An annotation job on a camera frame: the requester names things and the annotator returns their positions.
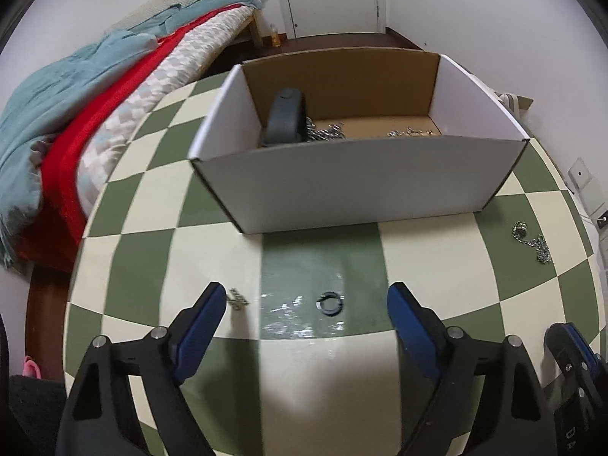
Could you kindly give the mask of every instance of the ring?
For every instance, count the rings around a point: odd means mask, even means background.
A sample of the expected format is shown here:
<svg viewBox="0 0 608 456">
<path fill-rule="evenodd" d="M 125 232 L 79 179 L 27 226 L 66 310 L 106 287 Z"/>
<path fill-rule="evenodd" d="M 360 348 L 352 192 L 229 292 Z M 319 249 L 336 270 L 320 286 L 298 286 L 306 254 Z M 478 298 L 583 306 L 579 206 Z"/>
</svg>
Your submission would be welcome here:
<svg viewBox="0 0 608 456">
<path fill-rule="evenodd" d="M 338 304 L 333 309 L 327 309 L 325 307 L 325 302 L 327 300 L 334 299 L 338 301 Z M 333 317 L 334 315 L 338 315 L 342 312 L 342 308 L 344 307 L 344 303 L 342 301 L 342 297 L 333 291 L 328 291 L 323 293 L 320 298 L 317 300 L 317 308 L 329 317 Z"/>
</svg>

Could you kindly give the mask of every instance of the wooden floor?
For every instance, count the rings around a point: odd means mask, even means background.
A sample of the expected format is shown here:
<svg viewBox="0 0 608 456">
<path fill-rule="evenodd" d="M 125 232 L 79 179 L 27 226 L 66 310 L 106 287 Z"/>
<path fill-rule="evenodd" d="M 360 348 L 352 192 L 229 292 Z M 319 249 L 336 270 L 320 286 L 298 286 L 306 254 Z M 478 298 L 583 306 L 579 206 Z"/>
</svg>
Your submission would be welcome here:
<svg viewBox="0 0 608 456">
<path fill-rule="evenodd" d="M 357 46 L 420 49 L 390 29 L 387 29 L 387 34 L 344 34 L 293 39 L 284 41 L 278 48 L 272 48 L 268 40 L 266 43 L 268 45 L 259 50 L 250 42 L 227 47 L 209 67 L 205 76 L 228 71 L 236 63 L 245 60 L 293 51 Z M 63 381 L 63 319 L 69 283 L 70 275 L 65 272 L 40 267 L 33 272 L 25 318 L 25 353 L 38 363 L 45 379 Z"/>
</svg>

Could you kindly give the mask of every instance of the checkered tablecloth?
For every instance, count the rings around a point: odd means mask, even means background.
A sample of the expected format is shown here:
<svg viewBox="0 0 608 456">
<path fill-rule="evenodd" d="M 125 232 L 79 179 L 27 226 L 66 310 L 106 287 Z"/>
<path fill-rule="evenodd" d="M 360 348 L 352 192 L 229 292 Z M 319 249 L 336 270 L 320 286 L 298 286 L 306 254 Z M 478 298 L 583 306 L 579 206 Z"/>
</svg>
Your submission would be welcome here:
<svg viewBox="0 0 608 456">
<path fill-rule="evenodd" d="M 481 213 L 243 235 L 185 159 L 224 78 L 167 96 L 104 187 L 66 311 L 68 388 L 94 336 L 119 342 L 168 325 L 210 281 L 250 302 L 227 309 L 182 387 L 218 454 L 396 454 L 430 387 L 399 354 L 385 306 L 393 282 L 474 337 L 520 336 L 548 395 L 557 390 L 557 366 L 543 349 L 549 325 L 573 321 L 605 352 L 594 251 L 580 209 L 535 139 Z M 552 264 L 513 239 L 518 220 L 529 237 L 544 234 Z M 344 296 L 335 317 L 315 308 L 326 291 Z M 150 450 L 162 455 L 141 379 L 132 386 Z M 470 420 L 461 425 L 460 444 Z"/>
</svg>

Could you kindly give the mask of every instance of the bottle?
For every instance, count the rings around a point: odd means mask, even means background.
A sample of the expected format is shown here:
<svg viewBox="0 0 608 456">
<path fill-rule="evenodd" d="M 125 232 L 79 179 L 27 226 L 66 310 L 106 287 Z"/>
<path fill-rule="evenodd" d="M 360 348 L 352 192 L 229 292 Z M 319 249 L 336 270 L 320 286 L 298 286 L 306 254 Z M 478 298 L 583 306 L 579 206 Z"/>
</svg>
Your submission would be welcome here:
<svg viewBox="0 0 608 456">
<path fill-rule="evenodd" d="M 270 37 L 272 41 L 273 48 L 279 48 L 281 46 L 281 38 L 279 38 L 279 31 L 277 30 L 277 26 L 274 24 L 270 24 Z"/>
</svg>

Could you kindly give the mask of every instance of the mattress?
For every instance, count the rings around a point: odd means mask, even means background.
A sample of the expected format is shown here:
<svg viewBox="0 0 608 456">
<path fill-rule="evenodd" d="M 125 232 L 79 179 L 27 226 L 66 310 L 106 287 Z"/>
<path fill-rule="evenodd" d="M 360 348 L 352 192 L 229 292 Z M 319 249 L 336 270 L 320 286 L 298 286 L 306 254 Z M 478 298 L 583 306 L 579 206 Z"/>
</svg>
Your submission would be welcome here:
<svg viewBox="0 0 608 456">
<path fill-rule="evenodd" d="M 84 148 L 77 168 L 78 200 L 87 217 L 127 147 L 127 140 L 145 120 L 145 116 L 165 95 L 199 79 L 201 71 L 235 38 L 252 15 L 253 9 L 241 6 L 226 10 L 189 31 L 147 79 L 103 122 Z"/>
</svg>

